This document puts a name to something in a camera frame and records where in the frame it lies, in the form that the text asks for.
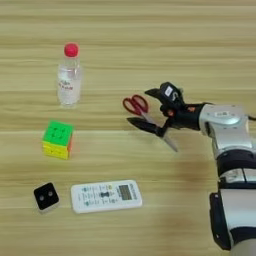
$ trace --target remote control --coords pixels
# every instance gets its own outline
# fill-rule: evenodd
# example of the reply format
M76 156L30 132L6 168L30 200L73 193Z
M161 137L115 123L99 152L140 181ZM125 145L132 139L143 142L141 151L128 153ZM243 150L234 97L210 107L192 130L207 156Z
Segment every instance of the remote control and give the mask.
M142 206L138 185L133 180L74 185L71 188L76 213L120 210Z

